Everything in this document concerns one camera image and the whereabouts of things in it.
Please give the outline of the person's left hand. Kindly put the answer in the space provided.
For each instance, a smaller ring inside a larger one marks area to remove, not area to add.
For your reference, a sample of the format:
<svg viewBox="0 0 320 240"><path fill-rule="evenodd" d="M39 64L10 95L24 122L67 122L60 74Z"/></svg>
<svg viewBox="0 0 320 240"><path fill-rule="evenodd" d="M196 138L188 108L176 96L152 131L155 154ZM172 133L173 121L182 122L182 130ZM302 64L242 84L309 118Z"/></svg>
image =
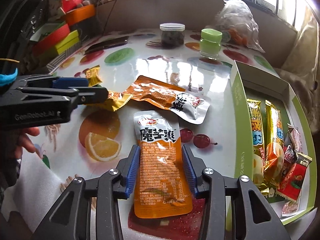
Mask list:
<svg viewBox="0 0 320 240"><path fill-rule="evenodd" d="M31 135L32 137L36 137L39 134L40 130L38 127L22 129L16 142L16 148L13 153L14 158L21 159L24 149L29 153L35 153L36 147L30 140L29 136Z"/></svg>

